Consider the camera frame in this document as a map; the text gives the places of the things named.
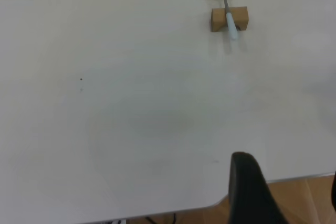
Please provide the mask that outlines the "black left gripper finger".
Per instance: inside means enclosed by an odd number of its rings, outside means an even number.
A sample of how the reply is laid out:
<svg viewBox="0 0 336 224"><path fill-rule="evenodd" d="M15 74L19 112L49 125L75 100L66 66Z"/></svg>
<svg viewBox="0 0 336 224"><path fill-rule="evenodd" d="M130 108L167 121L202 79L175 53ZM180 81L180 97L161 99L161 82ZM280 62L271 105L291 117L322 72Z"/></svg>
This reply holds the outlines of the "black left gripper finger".
<svg viewBox="0 0 336 224"><path fill-rule="evenodd" d="M234 152L230 162L228 223L287 223L256 159Z"/></svg>

